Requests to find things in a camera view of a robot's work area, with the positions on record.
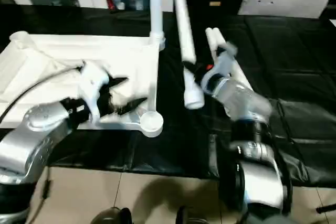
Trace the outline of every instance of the tile floor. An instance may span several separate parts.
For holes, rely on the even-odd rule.
[[[135,224],[174,224],[181,205],[192,206],[210,223],[234,224],[237,219],[219,202],[217,182],[211,180],[56,167],[51,177],[50,198],[34,224],[89,224],[112,206],[128,207]],[[32,213],[43,181],[33,197]],[[314,210],[331,203],[336,203],[336,189],[295,187],[292,217],[298,223],[336,224],[336,211],[325,215]]]

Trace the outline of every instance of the robotic arm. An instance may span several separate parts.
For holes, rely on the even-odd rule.
[[[241,223],[277,223],[263,222],[270,217],[290,223],[282,215],[274,217],[289,213],[291,184],[288,179],[284,188],[275,158],[278,153],[268,127],[272,107],[266,98],[230,76],[236,53],[237,48],[225,42],[218,47],[213,66],[183,62],[195,82],[223,105],[233,122],[227,155],[218,157],[226,159],[218,163],[219,196],[228,208],[243,213]]]
[[[125,114],[146,98],[123,107],[111,102],[110,87],[127,78],[112,78],[92,63],[81,68],[79,99],[39,104],[0,142],[0,223],[25,223],[35,186],[54,147],[80,123],[104,115]]]

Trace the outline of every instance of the black tabletop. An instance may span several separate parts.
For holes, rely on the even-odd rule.
[[[148,36],[146,12],[0,5],[0,50],[10,34]],[[336,28],[328,20],[225,16],[220,9],[190,9],[197,60],[211,63],[204,30],[218,27],[238,46],[237,60],[254,90],[274,108],[270,127],[294,185],[336,186]],[[51,156],[53,165],[122,172],[218,178],[217,156],[230,140],[231,122],[206,97],[200,110],[183,103],[179,38],[173,13],[164,13],[166,48],[160,52],[157,110],[162,133],[77,130]],[[3,136],[9,130],[0,130]]]

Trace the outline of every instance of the black mat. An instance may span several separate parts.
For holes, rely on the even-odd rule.
[[[149,13],[104,9],[0,6],[0,50],[9,35],[87,34],[148,36]],[[211,63],[204,30],[218,27],[238,46],[237,60],[254,90],[267,97],[270,126],[294,185],[336,187],[336,28],[328,20],[224,16],[220,9],[190,10],[196,54]],[[160,53],[157,109],[160,136],[140,132],[76,131],[52,154],[54,165],[124,172],[218,178],[216,155],[230,139],[230,120],[206,97],[184,109],[182,65],[174,14],[164,14],[166,49]],[[7,130],[0,130],[1,136]]]

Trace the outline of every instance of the white pipe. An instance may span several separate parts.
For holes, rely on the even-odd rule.
[[[152,42],[153,41],[159,41],[160,44],[164,43],[161,1],[162,0],[150,0],[150,8],[151,8],[151,33],[150,33],[150,37],[151,37]]]
[[[216,50],[217,50],[217,47],[218,47],[216,37],[214,35],[214,32],[213,32],[212,28],[210,28],[210,27],[205,29],[205,34],[206,34],[206,38],[208,40],[209,48],[210,48],[210,51],[211,51],[211,57],[214,60],[214,63],[216,63],[216,61],[217,61]]]
[[[183,61],[196,63],[196,54],[191,32],[186,0],[175,0],[178,37],[180,39],[181,58]],[[199,109],[204,106],[202,89],[195,83],[192,73],[184,68],[184,106],[187,109]]]

